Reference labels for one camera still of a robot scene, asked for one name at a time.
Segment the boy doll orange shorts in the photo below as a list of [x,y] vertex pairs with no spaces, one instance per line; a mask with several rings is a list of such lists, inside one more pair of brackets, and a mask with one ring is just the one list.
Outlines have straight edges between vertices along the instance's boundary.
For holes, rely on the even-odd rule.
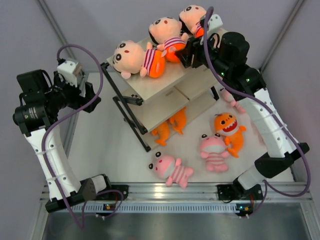
[[157,50],[165,52],[165,58],[171,63],[179,63],[176,51],[183,50],[189,39],[187,33],[180,35],[182,23],[172,17],[162,17],[151,23],[148,32]]

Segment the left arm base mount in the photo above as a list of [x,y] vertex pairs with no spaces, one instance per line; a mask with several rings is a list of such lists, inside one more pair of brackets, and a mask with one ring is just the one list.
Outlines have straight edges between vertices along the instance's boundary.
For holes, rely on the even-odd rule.
[[127,184],[112,184],[111,187],[106,188],[99,192],[99,194],[95,197],[94,201],[120,201],[121,195],[118,192],[108,192],[107,190],[118,190],[122,193],[123,199],[125,200],[129,195],[129,185]]

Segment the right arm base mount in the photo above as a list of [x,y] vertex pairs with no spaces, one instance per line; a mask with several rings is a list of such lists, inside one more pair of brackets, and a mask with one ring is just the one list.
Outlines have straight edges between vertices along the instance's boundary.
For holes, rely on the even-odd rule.
[[223,202],[232,202],[238,200],[250,200],[250,195],[245,190],[235,184],[218,184],[218,199]]

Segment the black-haired boy doll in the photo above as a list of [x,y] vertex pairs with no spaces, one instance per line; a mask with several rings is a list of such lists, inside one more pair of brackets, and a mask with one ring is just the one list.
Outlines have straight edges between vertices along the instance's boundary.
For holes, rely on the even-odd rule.
[[139,74],[142,78],[159,78],[165,71],[166,54],[166,50],[154,49],[150,42],[143,49],[138,43],[126,40],[116,47],[112,65],[126,80],[133,74]]

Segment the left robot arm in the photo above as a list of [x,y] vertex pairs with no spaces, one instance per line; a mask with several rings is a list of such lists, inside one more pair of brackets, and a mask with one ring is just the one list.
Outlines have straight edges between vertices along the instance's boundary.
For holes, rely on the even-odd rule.
[[74,110],[86,106],[91,113],[101,101],[94,98],[93,85],[84,84],[85,95],[81,96],[79,87],[67,82],[67,74],[54,72],[54,80],[42,69],[19,74],[17,77],[22,93],[20,106],[12,116],[25,139],[33,148],[45,175],[49,189],[49,200],[45,205],[48,213],[66,209],[94,200],[99,196],[109,199],[113,187],[105,174],[78,180],[68,163],[58,123],[58,113],[66,107]]

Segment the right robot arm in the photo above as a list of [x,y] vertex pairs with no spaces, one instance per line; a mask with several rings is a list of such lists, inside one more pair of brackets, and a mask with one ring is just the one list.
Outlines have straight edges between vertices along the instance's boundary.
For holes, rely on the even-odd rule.
[[306,142],[298,142],[287,129],[274,107],[262,75],[249,67],[247,54],[250,44],[238,32],[214,33],[210,37],[190,37],[184,49],[176,52],[185,68],[206,66],[220,84],[245,109],[261,135],[267,152],[252,167],[231,184],[240,199],[251,194],[252,188],[271,179],[302,159],[307,182],[302,192],[287,197],[304,195],[311,184],[311,172],[305,154],[310,150]]

